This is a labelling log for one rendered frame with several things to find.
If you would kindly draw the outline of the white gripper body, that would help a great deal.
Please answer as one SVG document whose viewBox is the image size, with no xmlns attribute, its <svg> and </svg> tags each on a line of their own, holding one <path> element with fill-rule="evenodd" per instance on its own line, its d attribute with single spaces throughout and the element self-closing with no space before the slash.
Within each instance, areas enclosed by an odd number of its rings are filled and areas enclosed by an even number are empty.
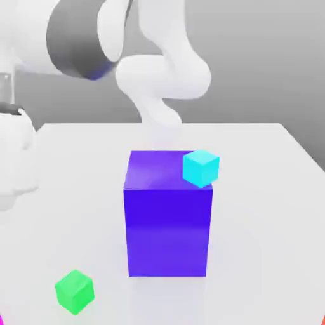
<svg viewBox="0 0 325 325">
<path fill-rule="evenodd" d="M 0 211 L 39 187 L 36 131 L 23 108 L 0 108 Z"/>
</svg>

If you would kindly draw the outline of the small green cube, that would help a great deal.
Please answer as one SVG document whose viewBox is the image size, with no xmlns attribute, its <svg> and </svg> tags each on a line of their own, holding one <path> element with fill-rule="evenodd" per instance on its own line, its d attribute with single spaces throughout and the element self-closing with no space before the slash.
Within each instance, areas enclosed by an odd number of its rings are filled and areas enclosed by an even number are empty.
<svg viewBox="0 0 325 325">
<path fill-rule="evenodd" d="M 77 315 L 95 299 L 93 280 L 73 270 L 55 284 L 58 303 L 72 315 Z"/>
</svg>

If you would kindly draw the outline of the small cyan cube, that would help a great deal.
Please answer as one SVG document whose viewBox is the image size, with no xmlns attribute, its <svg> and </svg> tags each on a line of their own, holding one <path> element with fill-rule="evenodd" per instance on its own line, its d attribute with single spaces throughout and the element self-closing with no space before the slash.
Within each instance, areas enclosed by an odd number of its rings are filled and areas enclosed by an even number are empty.
<svg viewBox="0 0 325 325">
<path fill-rule="evenodd" d="M 220 158 L 206 150 L 183 156 L 183 179 L 199 188 L 211 185 L 219 177 Z"/>
</svg>

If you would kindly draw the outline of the large purple box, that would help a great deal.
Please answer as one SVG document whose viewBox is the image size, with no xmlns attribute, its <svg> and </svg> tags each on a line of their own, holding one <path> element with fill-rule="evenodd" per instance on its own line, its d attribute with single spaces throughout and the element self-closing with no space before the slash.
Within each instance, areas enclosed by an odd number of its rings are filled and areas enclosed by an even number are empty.
<svg viewBox="0 0 325 325">
<path fill-rule="evenodd" d="M 213 188 L 183 179 L 184 151 L 133 150 L 123 188 L 131 277 L 204 277 Z"/>
</svg>

